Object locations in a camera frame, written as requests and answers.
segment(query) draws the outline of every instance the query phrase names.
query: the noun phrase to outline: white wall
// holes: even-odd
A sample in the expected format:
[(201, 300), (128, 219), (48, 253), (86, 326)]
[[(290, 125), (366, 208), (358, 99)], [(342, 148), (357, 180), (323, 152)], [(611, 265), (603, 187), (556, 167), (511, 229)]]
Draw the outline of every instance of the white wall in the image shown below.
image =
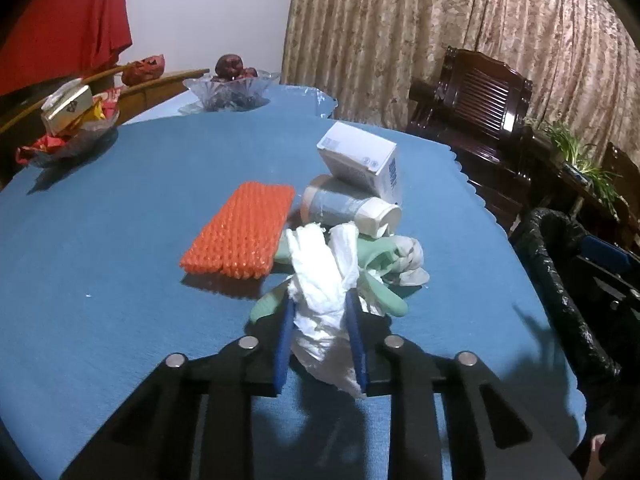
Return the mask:
[(290, 0), (127, 0), (125, 63), (164, 54), (166, 71), (212, 68), (223, 54), (279, 72)]

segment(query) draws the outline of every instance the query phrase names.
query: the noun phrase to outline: silver screw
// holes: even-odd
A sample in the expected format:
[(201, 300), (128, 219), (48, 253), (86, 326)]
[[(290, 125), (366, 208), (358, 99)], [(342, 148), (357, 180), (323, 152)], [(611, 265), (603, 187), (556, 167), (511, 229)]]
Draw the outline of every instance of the silver screw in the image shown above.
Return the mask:
[(244, 350), (253, 350), (255, 347), (258, 346), (258, 343), (259, 343), (258, 338), (252, 335), (246, 335), (240, 338), (240, 341), (238, 341), (240, 348)]
[(166, 364), (169, 368), (180, 368), (185, 361), (186, 359), (184, 355), (171, 354), (164, 360), (164, 364)]
[(465, 366), (473, 366), (478, 362), (478, 356), (473, 352), (460, 352), (458, 361), (460, 361)]
[(385, 337), (385, 345), (388, 348), (398, 350), (404, 344), (404, 339), (399, 335), (388, 335)]

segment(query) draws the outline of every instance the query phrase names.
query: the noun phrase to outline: orange mesh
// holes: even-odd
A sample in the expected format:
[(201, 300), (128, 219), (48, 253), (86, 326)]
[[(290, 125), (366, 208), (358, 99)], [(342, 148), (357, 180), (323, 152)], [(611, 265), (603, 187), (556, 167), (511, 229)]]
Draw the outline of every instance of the orange mesh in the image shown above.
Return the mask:
[(291, 186), (241, 184), (193, 241), (180, 266), (191, 274), (267, 275), (294, 194)]

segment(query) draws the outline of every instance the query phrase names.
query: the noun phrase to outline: barcode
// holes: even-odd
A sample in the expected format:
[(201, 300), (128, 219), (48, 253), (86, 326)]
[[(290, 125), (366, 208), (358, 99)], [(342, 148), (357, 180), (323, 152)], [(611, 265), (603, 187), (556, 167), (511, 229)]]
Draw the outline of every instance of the barcode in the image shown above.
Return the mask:
[(340, 141), (332, 139), (331, 137), (325, 137), (320, 144), (323, 148), (328, 150), (336, 150), (340, 146)]
[(391, 181), (391, 189), (396, 187), (396, 158), (391, 159), (389, 164), (389, 180)]

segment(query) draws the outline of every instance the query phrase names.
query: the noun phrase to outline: curtain fold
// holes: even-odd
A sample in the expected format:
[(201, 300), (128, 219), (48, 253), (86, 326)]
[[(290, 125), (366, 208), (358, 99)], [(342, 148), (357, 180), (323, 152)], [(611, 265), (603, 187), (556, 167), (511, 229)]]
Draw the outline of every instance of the curtain fold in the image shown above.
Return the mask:
[(292, 0), (283, 81), (337, 98), (337, 118), (403, 130), (412, 77), (437, 82), (449, 45), (531, 79), (530, 117), (640, 164), (640, 56), (606, 0)]

